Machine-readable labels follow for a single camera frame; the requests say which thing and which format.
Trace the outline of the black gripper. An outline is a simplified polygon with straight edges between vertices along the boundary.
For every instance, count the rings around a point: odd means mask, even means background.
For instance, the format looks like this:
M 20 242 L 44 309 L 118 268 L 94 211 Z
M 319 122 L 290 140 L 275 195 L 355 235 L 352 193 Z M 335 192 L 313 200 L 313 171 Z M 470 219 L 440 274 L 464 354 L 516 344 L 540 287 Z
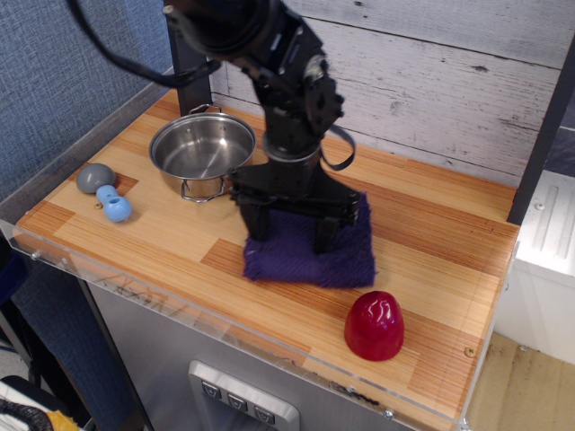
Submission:
M 338 223 L 354 224 L 358 218 L 359 194 L 328 175 L 318 154 L 291 162 L 270 158 L 233 168 L 228 178 L 249 236 L 258 242 L 268 238 L 271 209 L 316 218 L 315 254 L 330 250 Z

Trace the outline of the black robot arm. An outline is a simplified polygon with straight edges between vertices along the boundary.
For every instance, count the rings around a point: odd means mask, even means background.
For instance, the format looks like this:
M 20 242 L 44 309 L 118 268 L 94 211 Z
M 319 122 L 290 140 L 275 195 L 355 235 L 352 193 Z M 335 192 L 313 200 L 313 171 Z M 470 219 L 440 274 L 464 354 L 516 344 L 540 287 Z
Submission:
M 319 37 L 281 1 L 169 1 L 168 24 L 197 52 L 247 75 L 263 108 L 265 164 L 228 173 L 249 235 L 268 236 L 273 209 L 315 220 L 314 250 L 358 217 L 358 193 L 324 170 L 321 143 L 335 127 L 343 98 L 330 77 Z

